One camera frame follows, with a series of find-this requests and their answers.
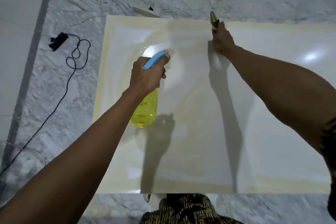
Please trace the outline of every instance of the black extension cord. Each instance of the black extension cord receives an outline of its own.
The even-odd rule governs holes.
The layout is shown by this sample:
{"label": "black extension cord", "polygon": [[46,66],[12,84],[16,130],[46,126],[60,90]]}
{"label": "black extension cord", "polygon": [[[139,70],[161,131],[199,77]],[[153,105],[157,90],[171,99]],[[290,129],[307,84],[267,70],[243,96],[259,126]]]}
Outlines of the black extension cord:
{"label": "black extension cord", "polygon": [[[67,36],[75,36],[78,38],[78,42],[77,42],[77,47],[71,52],[71,56],[67,57],[65,59],[65,62],[67,64],[68,67],[72,68],[73,69],[73,72],[72,74],[70,75],[68,81],[66,82],[66,91],[65,91],[65,94],[63,95],[63,97],[61,98],[61,100],[58,102],[58,104],[56,105],[55,109],[52,111],[52,113],[44,120],[44,122],[42,123],[42,125],[40,126],[40,128],[35,132],[35,134],[33,134],[33,136],[26,142],[26,144],[22,147],[22,149],[15,155],[15,157],[12,159],[12,161],[9,163],[9,165],[7,165],[1,172],[0,172],[0,176],[3,175],[3,173],[14,163],[15,159],[18,157],[18,155],[27,147],[27,145],[31,142],[31,140],[35,137],[35,135],[41,130],[41,128],[43,127],[43,125],[47,122],[47,120],[54,114],[54,112],[56,112],[56,109],[57,107],[60,105],[60,103],[62,102],[62,100],[65,98],[66,94],[68,93],[68,87],[69,87],[69,82],[70,82],[70,79],[71,77],[74,75],[74,73],[76,72],[76,70],[79,70],[79,69],[82,69],[86,66],[86,63],[87,63],[87,60],[88,60],[88,57],[89,57],[89,49],[91,47],[91,43],[89,40],[87,39],[80,39],[78,35],[74,35],[74,34],[67,34],[67,33],[61,33],[60,35],[67,35]],[[86,61],[85,61],[85,64],[82,66],[82,67],[79,67],[77,68],[77,64],[76,64],[76,59],[80,58],[81,56],[81,52],[79,50],[79,46],[81,44],[82,41],[86,41],[89,43],[89,47],[87,48],[87,51],[86,51]],[[77,57],[74,57],[74,52],[78,50],[78,56]],[[74,67],[69,65],[68,64],[68,59],[72,59],[73,60],[73,63],[74,63]]]}

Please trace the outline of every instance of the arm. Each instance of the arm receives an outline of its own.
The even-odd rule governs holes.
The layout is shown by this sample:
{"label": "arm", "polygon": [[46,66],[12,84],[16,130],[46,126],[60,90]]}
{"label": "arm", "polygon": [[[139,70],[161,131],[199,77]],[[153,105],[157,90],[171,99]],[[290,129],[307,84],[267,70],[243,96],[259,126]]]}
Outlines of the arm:
{"label": "arm", "polygon": [[229,59],[243,80],[282,123],[325,159],[332,175],[328,210],[336,216],[336,90],[316,73],[235,45],[224,22],[213,31],[216,52]]}
{"label": "arm", "polygon": [[69,148],[33,177],[0,211],[0,223],[76,223],[100,184],[121,136],[143,98],[166,78],[162,57],[149,70],[140,57],[129,88]]}

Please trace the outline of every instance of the black object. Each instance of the black object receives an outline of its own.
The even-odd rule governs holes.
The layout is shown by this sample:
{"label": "black object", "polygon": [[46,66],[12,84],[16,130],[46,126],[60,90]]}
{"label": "black object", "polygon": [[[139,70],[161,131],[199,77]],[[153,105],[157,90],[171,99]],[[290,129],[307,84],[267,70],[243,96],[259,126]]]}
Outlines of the black object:
{"label": "black object", "polygon": [[53,51],[56,51],[69,37],[67,34],[61,32],[56,38],[51,38],[51,44],[49,47],[52,48]]}
{"label": "black object", "polygon": [[[78,69],[82,69],[86,66],[86,63],[87,63],[87,60],[89,58],[89,49],[91,47],[91,43],[89,40],[87,39],[80,39],[78,35],[74,35],[74,34],[67,34],[67,33],[61,33],[59,34],[56,39],[55,38],[52,38],[51,41],[53,43],[49,44],[49,46],[51,47],[51,45],[53,45],[53,47],[51,47],[53,50],[56,50],[58,47],[61,46],[61,44],[64,43],[65,40],[67,40],[69,38],[69,36],[75,36],[78,38],[78,42],[77,42],[77,47],[71,52],[71,56],[67,57],[65,59],[65,63],[67,64],[68,67],[72,68],[73,69],[73,72],[72,74],[70,75],[68,81],[66,82],[66,90],[65,90],[65,93],[63,95],[63,97],[61,98],[61,100],[58,102],[58,104],[56,105],[55,109],[51,112],[51,114],[49,114],[49,116],[44,120],[44,122],[42,123],[42,125],[38,128],[38,130],[35,132],[35,134],[32,135],[32,137],[26,142],[26,144],[21,148],[21,150],[19,150],[19,152],[15,155],[15,157],[12,159],[12,161],[9,163],[9,165],[7,165],[3,170],[1,170],[0,172],[0,177],[1,175],[14,163],[15,159],[19,156],[19,154],[22,152],[22,150],[24,150],[27,145],[31,142],[31,140],[35,137],[35,135],[41,130],[41,128],[43,127],[43,125],[47,122],[47,120],[54,114],[54,112],[56,112],[56,109],[57,107],[60,105],[60,103],[62,102],[62,100],[65,98],[66,94],[68,93],[68,88],[69,88],[69,82],[70,82],[70,79],[71,77],[74,75],[74,73],[76,72],[76,70]],[[84,65],[82,65],[81,67],[77,67],[77,63],[76,63],[76,59],[80,58],[81,56],[81,51],[79,50],[79,46],[81,44],[82,41],[86,41],[89,43],[89,47],[87,48],[86,50],[86,60],[85,60],[85,63]],[[78,56],[77,57],[74,57],[74,52],[75,51],[78,51]],[[71,59],[73,61],[73,66],[69,65],[68,64],[68,60]]]}

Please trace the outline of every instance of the blue spray trigger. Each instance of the blue spray trigger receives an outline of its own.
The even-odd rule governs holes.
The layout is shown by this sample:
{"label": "blue spray trigger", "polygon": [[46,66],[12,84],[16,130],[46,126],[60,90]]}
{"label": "blue spray trigger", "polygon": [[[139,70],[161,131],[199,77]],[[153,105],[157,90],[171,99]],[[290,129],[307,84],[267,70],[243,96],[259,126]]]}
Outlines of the blue spray trigger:
{"label": "blue spray trigger", "polygon": [[145,70],[150,69],[152,66],[154,66],[159,61],[159,59],[161,59],[165,55],[166,55],[166,51],[158,52],[153,57],[151,57],[149,61],[147,61],[147,63],[142,67],[142,69],[145,69]]}

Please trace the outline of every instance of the forearm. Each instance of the forearm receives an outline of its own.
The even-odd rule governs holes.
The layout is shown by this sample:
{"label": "forearm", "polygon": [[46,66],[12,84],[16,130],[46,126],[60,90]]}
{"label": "forearm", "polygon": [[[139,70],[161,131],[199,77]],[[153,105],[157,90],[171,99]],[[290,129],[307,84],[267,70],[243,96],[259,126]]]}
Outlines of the forearm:
{"label": "forearm", "polygon": [[73,223],[78,220],[143,97],[138,89],[126,90],[113,107],[8,202],[0,212],[0,222]]}
{"label": "forearm", "polygon": [[226,54],[270,112],[319,151],[317,136],[336,117],[336,90],[303,67],[235,47]]}

